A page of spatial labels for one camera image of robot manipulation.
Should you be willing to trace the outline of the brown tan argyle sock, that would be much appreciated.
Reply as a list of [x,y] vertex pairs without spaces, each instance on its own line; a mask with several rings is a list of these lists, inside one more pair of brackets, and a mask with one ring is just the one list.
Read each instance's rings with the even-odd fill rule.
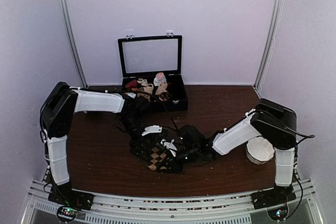
[[169,150],[154,147],[150,151],[147,168],[153,172],[178,174],[183,169],[183,164],[175,159]]
[[172,94],[169,92],[162,92],[159,94],[160,101],[168,101],[172,98]]

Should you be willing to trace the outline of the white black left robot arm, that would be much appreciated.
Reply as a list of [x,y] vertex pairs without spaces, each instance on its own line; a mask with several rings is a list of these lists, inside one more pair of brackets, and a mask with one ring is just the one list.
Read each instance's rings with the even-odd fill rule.
[[49,166],[49,200],[80,207],[93,198],[91,194],[80,195],[73,191],[68,170],[67,140],[77,113],[115,114],[132,140],[138,141],[144,131],[139,117],[149,108],[148,98],[142,95],[57,83],[42,105],[39,116],[44,158]]

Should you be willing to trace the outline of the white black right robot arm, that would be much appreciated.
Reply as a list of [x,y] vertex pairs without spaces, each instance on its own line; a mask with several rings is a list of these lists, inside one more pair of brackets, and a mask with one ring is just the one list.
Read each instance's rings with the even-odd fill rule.
[[292,179],[300,144],[297,136],[301,136],[302,140],[315,137],[297,132],[297,115],[292,109],[267,99],[259,99],[242,119],[208,138],[192,125],[181,127],[177,135],[185,145],[173,158],[180,165],[199,156],[214,160],[252,140],[270,143],[275,152],[275,184],[272,189],[252,194],[256,208],[284,204],[296,198]]

